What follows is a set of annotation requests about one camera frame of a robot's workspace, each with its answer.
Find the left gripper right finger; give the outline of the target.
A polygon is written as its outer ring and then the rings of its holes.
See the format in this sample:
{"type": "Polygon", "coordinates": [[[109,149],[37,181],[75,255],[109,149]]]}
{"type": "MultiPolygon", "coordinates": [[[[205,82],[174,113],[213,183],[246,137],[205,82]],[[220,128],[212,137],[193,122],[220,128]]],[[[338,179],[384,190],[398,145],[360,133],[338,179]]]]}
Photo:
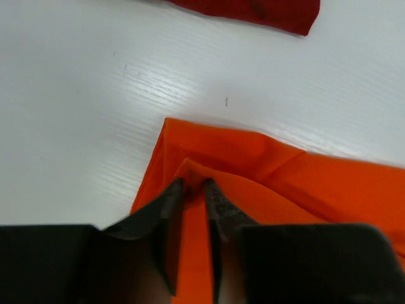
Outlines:
{"type": "Polygon", "coordinates": [[[264,225],[205,182],[215,303],[403,303],[404,272],[368,224],[264,225]]]}

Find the orange t-shirt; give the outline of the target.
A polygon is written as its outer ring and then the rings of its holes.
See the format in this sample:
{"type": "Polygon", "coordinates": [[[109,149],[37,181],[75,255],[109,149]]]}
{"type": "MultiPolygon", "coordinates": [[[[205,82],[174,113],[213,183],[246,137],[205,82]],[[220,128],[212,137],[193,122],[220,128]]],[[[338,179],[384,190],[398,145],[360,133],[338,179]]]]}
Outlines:
{"type": "Polygon", "coordinates": [[[173,303],[211,303],[212,268],[201,185],[262,224],[363,222],[381,229],[404,261],[404,170],[308,153],[268,136],[167,118],[135,198],[138,210],[171,181],[192,190],[183,215],[173,303]]]}

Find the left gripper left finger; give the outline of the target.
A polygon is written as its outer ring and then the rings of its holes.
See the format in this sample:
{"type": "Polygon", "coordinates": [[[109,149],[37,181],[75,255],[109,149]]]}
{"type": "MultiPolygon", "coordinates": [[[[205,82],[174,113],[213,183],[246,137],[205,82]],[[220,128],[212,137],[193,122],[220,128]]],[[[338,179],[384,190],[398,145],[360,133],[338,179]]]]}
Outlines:
{"type": "Polygon", "coordinates": [[[2,303],[168,303],[176,293],[184,183],[105,228],[1,227],[2,303]]]}

